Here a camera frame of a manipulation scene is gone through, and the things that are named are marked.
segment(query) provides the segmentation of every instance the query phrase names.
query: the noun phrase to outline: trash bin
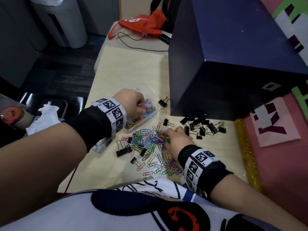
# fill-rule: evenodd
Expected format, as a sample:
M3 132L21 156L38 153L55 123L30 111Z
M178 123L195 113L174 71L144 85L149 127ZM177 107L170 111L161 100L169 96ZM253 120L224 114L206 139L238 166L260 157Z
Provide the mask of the trash bin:
M87 32L76 0L30 0L56 43L73 49L84 46Z

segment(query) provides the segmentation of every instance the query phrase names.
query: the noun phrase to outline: white logo on bag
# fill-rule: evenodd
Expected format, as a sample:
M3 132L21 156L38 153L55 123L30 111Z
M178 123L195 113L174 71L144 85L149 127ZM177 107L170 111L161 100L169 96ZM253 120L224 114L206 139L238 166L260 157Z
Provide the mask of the white logo on bag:
M125 21L129 21L133 23L133 22L138 22L139 20L147 20L147 19L146 18L133 18L133 19L125 20Z

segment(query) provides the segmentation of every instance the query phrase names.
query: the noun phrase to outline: gold glitter strip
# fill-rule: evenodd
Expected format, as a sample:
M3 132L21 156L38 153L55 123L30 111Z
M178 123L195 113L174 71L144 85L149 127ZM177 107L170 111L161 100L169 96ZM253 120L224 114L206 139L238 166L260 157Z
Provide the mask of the gold glitter strip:
M245 120L240 118L235 120L238 143L241 148L244 167L246 170L249 185L259 192L263 192L263 184L259 175L258 165L253 154L252 145L245 125Z

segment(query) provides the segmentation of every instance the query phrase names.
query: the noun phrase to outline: dark blue box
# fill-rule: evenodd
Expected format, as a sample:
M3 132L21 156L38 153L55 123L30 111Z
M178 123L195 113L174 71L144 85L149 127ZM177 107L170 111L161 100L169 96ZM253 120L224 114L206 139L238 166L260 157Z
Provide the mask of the dark blue box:
M235 120L307 74L260 0L182 0L169 46L171 115Z

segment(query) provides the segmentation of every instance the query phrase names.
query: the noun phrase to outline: smartphone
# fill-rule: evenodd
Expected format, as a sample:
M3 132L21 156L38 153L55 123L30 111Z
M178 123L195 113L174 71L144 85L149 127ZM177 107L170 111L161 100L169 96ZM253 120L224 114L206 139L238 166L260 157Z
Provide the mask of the smartphone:
M162 42L166 43L167 45L169 45L171 41L171 38L165 34L160 35L158 39L160 39Z

